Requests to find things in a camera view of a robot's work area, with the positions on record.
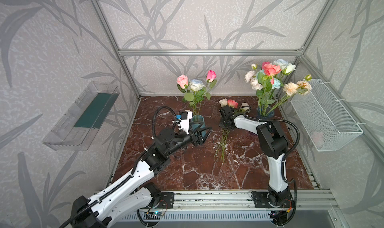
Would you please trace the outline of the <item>teal ceramic vase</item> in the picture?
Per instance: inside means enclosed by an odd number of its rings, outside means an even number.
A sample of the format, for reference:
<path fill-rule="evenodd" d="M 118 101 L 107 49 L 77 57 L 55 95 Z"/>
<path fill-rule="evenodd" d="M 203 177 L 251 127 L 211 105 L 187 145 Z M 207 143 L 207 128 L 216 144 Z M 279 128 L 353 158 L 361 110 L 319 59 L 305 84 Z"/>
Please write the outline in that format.
<path fill-rule="evenodd" d="M 191 119 L 190 131 L 195 130 L 197 128 L 204 128 L 204 127 L 206 127 L 206 125 L 205 125 L 205 120 L 204 120 L 203 116 L 194 115 Z"/>

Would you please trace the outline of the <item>blue purple glass vase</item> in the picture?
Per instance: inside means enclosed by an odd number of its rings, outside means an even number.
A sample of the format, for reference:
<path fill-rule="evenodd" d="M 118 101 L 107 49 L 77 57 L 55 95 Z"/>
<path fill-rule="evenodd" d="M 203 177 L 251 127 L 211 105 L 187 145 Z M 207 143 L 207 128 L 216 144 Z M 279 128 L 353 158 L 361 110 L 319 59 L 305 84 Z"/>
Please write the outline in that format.
<path fill-rule="evenodd" d="M 270 119 L 275 115 L 275 111 L 271 110 L 270 106 L 266 108 L 258 106 L 257 107 L 257 119 Z"/>

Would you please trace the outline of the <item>deep pink rose stem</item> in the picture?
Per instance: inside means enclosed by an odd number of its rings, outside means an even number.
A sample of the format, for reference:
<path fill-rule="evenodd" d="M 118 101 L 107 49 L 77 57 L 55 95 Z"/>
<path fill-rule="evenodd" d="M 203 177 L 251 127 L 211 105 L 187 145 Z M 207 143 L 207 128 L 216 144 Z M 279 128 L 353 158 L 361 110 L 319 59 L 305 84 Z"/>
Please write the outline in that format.
<path fill-rule="evenodd" d="M 202 87 L 202 89 L 199 91 L 198 100 L 199 100 L 199 107 L 198 112 L 201 110 L 202 102 L 206 100 L 211 99 L 211 90 L 215 87 L 217 84 L 217 75 L 215 71 L 209 70 L 206 76 L 206 84 Z"/>

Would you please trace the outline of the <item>pink and white rose stem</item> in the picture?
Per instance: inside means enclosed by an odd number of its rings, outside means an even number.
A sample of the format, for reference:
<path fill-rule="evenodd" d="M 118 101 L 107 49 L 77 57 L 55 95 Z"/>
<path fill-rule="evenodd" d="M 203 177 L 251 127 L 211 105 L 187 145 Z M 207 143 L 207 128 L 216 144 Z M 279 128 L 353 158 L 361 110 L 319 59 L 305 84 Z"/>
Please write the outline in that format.
<path fill-rule="evenodd" d="M 198 106 L 201 105 L 206 87 L 201 80 L 189 79 L 186 75 L 177 78 L 177 88 L 184 95 L 183 102 L 189 104 L 194 115 L 199 115 Z"/>

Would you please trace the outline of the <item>peach carnation stem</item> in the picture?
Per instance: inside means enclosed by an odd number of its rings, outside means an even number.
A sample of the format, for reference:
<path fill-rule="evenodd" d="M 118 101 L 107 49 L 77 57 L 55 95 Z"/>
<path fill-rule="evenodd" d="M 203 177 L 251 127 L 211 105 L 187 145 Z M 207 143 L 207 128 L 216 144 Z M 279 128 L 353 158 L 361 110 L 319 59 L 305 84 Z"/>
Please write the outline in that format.
<path fill-rule="evenodd" d="M 257 65 L 252 64 L 251 70 L 248 71 L 245 75 L 245 82 L 249 83 L 253 90 L 258 91 L 262 90 L 263 85 L 259 83 L 258 81 L 258 72 L 257 72 Z"/>

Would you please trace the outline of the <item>cream peach flower stem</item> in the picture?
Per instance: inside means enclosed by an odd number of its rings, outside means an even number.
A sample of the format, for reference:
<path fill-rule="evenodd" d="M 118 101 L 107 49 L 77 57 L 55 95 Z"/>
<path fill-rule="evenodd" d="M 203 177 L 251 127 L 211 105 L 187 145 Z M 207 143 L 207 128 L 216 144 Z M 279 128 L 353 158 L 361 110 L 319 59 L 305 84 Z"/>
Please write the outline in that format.
<path fill-rule="evenodd" d="M 278 101 L 272 108 L 273 110 L 286 103 L 289 99 L 294 97 L 295 95 L 306 96 L 312 90 L 312 86 L 309 84 L 309 81 L 312 80 L 311 74 L 307 75 L 303 80 L 299 80 L 297 83 L 289 82 L 283 86 L 283 91 L 286 93 L 283 98 Z"/>

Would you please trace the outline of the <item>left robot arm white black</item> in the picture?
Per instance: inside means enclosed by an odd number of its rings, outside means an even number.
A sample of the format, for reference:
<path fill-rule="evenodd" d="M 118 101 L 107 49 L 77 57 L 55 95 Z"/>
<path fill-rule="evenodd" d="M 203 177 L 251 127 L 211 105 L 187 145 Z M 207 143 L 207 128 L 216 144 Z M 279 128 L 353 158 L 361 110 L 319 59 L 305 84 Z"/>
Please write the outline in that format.
<path fill-rule="evenodd" d="M 156 133 L 153 127 L 153 143 L 140 154 L 133 168 L 90 198 L 81 196 L 76 199 L 71 217 L 61 225 L 62 228 L 110 228 L 131 212 L 151 208 L 160 202 L 161 192 L 148 181 L 170 164 L 171 155 L 189 144 L 203 145 L 212 131 L 201 122 L 193 122 L 191 111 L 176 114 L 168 106 L 155 111 L 153 125 L 162 109 L 169 110 L 174 116 L 172 128 Z"/>

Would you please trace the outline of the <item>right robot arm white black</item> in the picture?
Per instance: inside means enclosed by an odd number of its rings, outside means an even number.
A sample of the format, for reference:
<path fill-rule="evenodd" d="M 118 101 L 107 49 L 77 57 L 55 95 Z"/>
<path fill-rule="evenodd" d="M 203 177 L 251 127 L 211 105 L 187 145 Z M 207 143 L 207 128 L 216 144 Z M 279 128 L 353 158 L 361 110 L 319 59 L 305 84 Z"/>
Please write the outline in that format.
<path fill-rule="evenodd" d="M 248 115 L 249 106 L 233 108 L 229 105 L 220 109 L 221 120 L 219 126 L 224 129 L 243 129 L 258 136 L 262 152 L 267 156 L 270 171 L 269 191 L 267 202 L 271 207 L 280 207 L 284 201 L 291 199 L 289 184 L 295 180 L 286 177 L 286 159 L 298 146 L 301 138 L 298 127 L 290 121 L 283 119 L 253 118 Z M 296 141 L 292 148 L 288 148 L 289 140 L 286 137 L 281 123 L 290 125 L 296 132 Z"/>

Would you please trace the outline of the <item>pink white rose bunch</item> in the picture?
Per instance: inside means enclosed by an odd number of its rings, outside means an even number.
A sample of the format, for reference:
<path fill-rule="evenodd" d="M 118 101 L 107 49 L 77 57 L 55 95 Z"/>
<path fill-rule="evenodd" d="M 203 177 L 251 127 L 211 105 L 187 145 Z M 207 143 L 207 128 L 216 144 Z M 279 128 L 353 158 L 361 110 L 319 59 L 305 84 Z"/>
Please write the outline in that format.
<path fill-rule="evenodd" d="M 235 122 L 235 118 L 237 118 L 240 115 L 244 115 L 251 108 L 248 103 L 242 103 L 241 106 L 239 106 L 239 104 L 236 101 L 232 99 L 226 99 L 226 98 L 220 100 L 219 104 L 221 108 L 226 105 L 234 108 L 234 122 Z M 221 150 L 221 156 L 220 156 L 221 162 L 225 162 L 227 139 L 231 131 L 232 130 L 223 129 L 223 132 L 222 132 L 222 138 L 219 144 L 219 148 Z"/>

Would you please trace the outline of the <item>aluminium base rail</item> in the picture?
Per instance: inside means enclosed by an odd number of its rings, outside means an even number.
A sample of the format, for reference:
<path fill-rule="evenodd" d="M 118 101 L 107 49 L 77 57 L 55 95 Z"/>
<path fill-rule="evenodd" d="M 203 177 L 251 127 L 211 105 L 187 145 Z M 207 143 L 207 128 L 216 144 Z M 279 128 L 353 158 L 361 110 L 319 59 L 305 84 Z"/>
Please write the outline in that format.
<path fill-rule="evenodd" d="M 102 199 L 97 194 L 88 199 L 92 212 L 102 221 L 107 217 L 115 222 L 136 219 L 137 210 L 163 212 L 163 221 L 257 221 L 269 220 L 271 212 L 300 210 L 337 210 L 339 208 L 329 190 L 299 190 L 280 205 L 272 205 L 264 191 L 172 191 L 150 192 L 142 188 L 138 192 L 121 197 L 117 192 Z"/>

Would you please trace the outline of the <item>clear plastic wall tray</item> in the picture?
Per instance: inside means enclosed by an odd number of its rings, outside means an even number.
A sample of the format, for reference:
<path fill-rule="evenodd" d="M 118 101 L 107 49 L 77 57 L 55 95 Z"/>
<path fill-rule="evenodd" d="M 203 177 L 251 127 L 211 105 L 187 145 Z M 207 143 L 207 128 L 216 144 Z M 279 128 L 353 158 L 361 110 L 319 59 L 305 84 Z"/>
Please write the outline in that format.
<path fill-rule="evenodd" d="M 55 151 L 88 150 L 119 95 L 115 84 L 90 82 L 42 143 Z"/>

